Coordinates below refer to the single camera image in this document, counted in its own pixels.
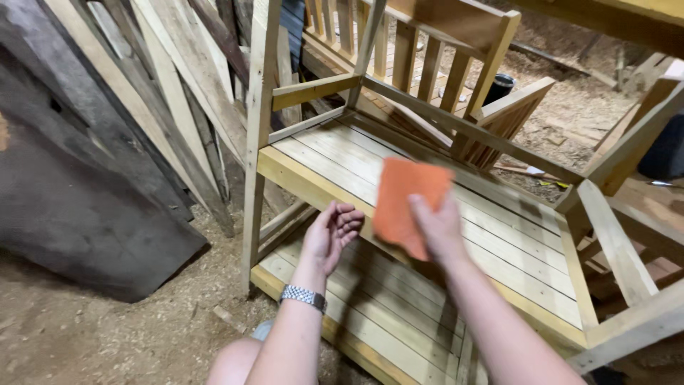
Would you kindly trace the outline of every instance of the metal watch band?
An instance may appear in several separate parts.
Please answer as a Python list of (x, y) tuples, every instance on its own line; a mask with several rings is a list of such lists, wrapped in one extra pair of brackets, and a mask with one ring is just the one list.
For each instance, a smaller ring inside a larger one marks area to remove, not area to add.
[(326, 308), (328, 307), (328, 301), (326, 301), (326, 298), (322, 294), (300, 288), (299, 286), (285, 285), (282, 294), (280, 294), (280, 301), (278, 301), (278, 303), (282, 303), (283, 299), (286, 298), (306, 302), (314, 308), (321, 310), (321, 313), (323, 314), (326, 313)]

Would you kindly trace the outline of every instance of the workshop floor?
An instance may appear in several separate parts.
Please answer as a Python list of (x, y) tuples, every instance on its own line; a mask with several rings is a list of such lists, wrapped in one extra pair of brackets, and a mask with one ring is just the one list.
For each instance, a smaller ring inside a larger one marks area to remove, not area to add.
[[(0, 251), (0, 385), (203, 384), (218, 349), (243, 336), (214, 307), (230, 312), (248, 336), (275, 317), (276, 303), (259, 289), (238, 297), (241, 234), (226, 239), (202, 208), (193, 212), (192, 225), (212, 247), (132, 305)], [(377, 383), (326, 342), (318, 377), (321, 384)]]

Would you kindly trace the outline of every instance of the leg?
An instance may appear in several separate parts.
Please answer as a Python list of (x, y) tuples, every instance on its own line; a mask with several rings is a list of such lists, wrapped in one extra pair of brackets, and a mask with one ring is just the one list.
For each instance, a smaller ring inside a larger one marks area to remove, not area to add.
[(242, 338), (219, 350), (209, 369), (207, 385), (242, 385), (263, 343), (254, 338)]

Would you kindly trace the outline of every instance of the black container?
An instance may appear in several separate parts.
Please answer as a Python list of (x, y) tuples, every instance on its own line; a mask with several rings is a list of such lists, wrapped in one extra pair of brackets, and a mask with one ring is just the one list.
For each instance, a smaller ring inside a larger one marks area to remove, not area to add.
[(482, 105), (488, 105), (489, 103), (510, 94), (514, 86), (515, 79), (513, 79), (513, 77), (506, 75), (505, 73), (497, 73), (497, 75), (494, 76), (492, 88), (487, 92), (487, 97), (484, 99)]

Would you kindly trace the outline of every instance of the wood scrap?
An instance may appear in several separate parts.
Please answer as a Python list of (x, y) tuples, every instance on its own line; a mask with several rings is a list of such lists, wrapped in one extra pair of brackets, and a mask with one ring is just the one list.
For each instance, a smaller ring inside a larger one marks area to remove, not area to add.
[(192, 8), (197, 12), (205, 27), (218, 44), (223, 54), (228, 59), (235, 73), (240, 78), (242, 84), (249, 86), (250, 72), (247, 64), (243, 60), (240, 52), (240, 45), (237, 41), (237, 36), (229, 32), (228, 28), (223, 24), (219, 17), (218, 11), (215, 10), (208, 0), (188, 0)]
[(225, 323), (229, 324), (240, 334), (245, 334), (247, 327), (240, 321), (234, 320), (233, 315), (228, 312), (228, 310), (223, 309), (221, 306), (214, 306), (213, 313), (222, 319)]

